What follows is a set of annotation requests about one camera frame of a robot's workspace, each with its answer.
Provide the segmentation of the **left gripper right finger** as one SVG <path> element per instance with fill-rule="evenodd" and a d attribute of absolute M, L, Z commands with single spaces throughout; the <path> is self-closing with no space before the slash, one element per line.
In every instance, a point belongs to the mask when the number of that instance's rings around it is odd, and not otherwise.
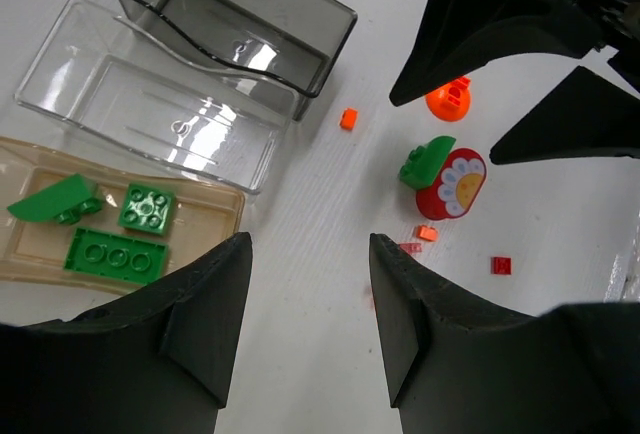
<path fill-rule="evenodd" d="M 639 307 L 529 316 L 424 267 L 388 236 L 369 269 L 390 403 L 406 433 L 635 433 Z"/>

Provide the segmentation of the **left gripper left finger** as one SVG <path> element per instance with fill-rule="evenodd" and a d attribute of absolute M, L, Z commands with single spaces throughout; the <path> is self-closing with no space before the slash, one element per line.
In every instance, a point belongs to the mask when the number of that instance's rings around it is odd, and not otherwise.
<path fill-rule="evenodd" d="M 69 321 L 1 328 L 5 433 L 211 433 L 252 269 L 240 232 Z"/>

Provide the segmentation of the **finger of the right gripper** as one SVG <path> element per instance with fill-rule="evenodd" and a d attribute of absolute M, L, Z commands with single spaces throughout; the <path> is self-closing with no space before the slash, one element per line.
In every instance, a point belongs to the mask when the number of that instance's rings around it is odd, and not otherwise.
<path fill-rule="evenodd" d="M 603 29 L 578 0 L 427 0 L 389 99 L 395 106 L 407 104 L 514 55 L 580 59 L 603 37 Z"/>
<path fill-rule="evenodd" d="M 578 67 L 490 150 L 494 164 L 639 157 L 639 99 Z"/>

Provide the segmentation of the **green long lego brick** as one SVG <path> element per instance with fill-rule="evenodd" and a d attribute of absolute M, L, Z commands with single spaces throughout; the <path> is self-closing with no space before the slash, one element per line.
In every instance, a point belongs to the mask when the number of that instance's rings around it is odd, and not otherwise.
<path fill-rule="evenodd" d="M 78 227 L 63 268 L 103 279 L 147 285 L 165 272 L 169 247 L 136 237 Z"/>

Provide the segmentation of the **red flower lego piece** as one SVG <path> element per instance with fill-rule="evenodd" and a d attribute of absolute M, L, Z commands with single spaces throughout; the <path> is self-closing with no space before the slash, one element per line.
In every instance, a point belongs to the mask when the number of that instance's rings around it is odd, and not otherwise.
<path fill-rule="evenodd" d="M 471 209 L 486 177 L 486 164 L 476 151 L 454 149 L 432 185 L 416 192 L 418 211 L 431 221 L 458 219 Z"/>

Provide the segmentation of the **green square lego brick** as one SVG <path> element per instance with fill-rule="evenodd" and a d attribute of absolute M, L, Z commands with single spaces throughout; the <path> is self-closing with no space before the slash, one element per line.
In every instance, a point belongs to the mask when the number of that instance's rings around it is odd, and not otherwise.
<path fill-rule="evenodd" d="M 175 195 L 171 191 L 130 183 L 118 225 L 124 229 L 165 236 L 170 228 L 175 204 Z"/>

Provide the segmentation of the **green sloped lego brick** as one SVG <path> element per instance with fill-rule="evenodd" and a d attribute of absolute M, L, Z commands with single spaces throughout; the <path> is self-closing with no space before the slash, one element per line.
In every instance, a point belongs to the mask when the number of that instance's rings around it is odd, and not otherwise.
<path fill-rule="evenodd" d="M 400 168 L 399 180 L 414 190 L 431 186 L 455 142 L 454 137 L 443 135 L 413 149 Z"/>

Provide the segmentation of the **green curved lego brick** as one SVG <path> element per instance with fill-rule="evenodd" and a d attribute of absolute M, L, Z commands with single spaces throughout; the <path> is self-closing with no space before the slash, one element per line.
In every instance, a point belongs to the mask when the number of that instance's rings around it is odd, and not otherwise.
<path fill-rule="evenodd" d="M 99 212 L 104 197 L 98 184 L 74 174 L 8 206 L 15 218 L 32 223 L 72 225 L 84 215 Z"/>

